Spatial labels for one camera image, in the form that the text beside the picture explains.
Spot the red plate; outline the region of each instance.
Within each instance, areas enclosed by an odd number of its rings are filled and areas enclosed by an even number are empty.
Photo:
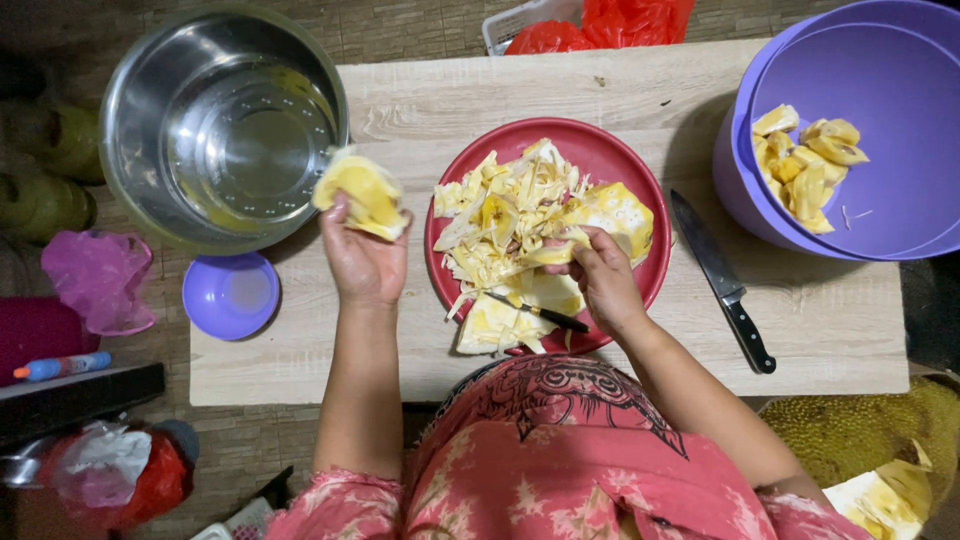
[[[471,143],[457,159],[447,167],[440,184],[460,182],[464,175],[476,168],[490,153],[496,150],[499,163],[515,160],[523,149],[538,140],[548,137],[560,150],[561,155],[580,168],[581,176],[590,174],[593,183],[622,182],[641,203],[654,213],[654,240],[650,255],[634,269],[636,285],[643,294],[643,304],[650,307],[670,262],[670,218],[663,201],[663,191],[646,163],[629,146],[615,136],[584,122],[568,118],[528,118],[500,126]],[[428,216],[433,215],[433,201]],[[433,244],[440,232],[450,223],[449,219],[427,217],[426,234],[423,236],[426,264],[447,309],[460,296],[460,282],[453,279],[450,270],[442,268],[444,254],[433,251]],[[456,313],[463,322],[473,301],[467,301]],[[584,309],[578,319],[591,326],[590,333],[574,332],[570,338],[570,352],[576,355],[588,353],[611,342],[611,338],[596,329],[589,311]],[[565,353],[566,331],[557,329],[540,340],[547,353]],[[525,347],[508,351],[513,355],[528,353]]]

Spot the wooden table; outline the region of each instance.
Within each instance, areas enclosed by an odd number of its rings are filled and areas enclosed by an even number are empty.
[[[400,301],[405,401],[438,401],[488,356],[452,355],[457,324],[427,275],[423,223],[433,186],[470,142],[507,122],[566,116],[610,131],[699,210],[750,294],[744,306],[778,359],[747,366],[682,235],[651,315],[738,395],[906,391],[897,266],[800,255],[767,244],[723,211],[710,179],[713,141],[765,39],[565,55],[409,61],[340,67],[350,132],[402,182],[416,215]],[[282,283],[276,320],[225,342],[191,330],[193,405],[319,403],[333,351],[337,295],[316,224],[272,250]],[[611,344],[598,356],[629,370]]]

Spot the knife handle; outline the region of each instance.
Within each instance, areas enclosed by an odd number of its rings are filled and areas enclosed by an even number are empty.
[[[578,331],[579,333],[589,333],[590,326],[583,321],[578,321],[573,317],[564,315],[559,311],[554,311],[552,309],[543,309],[541,307],[531,307],[530,312],[534,315],[537,315],[541,319],[550,321],[551,323],[559,326],[560,328],[571,329],[573,331]]]
[[[777,359],[767,354],[760,332],[740,302],[724,306],[724,312],[727,313],[727,320],[730,321],[736,340],[740,342],[740,348],[743,349],[747,363],[750,364],[754,373],[758,375],[773,373],[777,369]]]

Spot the pink patterned top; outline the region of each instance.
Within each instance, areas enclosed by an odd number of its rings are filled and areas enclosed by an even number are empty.
[[[591,358],[475,373],[405,477],[318,474],[266,540],[871,538],[812,501],[758,497],[716,444],[673,431],[635,380]]]

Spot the kitchen knife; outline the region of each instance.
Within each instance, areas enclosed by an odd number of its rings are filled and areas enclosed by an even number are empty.
[[[502,294],[496,294],[495,292],[485,292],[487,296],[495,298],[500,302],[506,304],[510,307],[515,307],[520,311],[529,311],[530,313],[537,315],[539,318],[550,321],[551,323],[559,326],[560,328],[566,328],[573,331],[578,331],[580,333],[589,333],[590,327],[581,321],[574,319],[568,315],[564,315],[559,311],[554,311],[553,309],[543,309],[542,307],[533,307],[527,306],[526,304],[521,304],[520,307],[514,306],[514,303],[510,301],[506,296]]]
[[[750,315],[740,305],[740,299],[747,293],[743,283],[736,278],[730,265],[720,251],[716,239],[707,231],[707,225],[697,215],[693,207],[676,190],[670,190],[670,200],[673,203],[673,213],[680,222],[687,243],[693,250],[693,255],[700,262],[700,267],[707,275],[707,281],[713,288],[713,294],[723,305],[727,321],[736,335],[736,340],[743,349],[744,356],[754,372],[771,374],[777,369],[777,359],[767,354],[763,347],[763,339],[756,329]]]

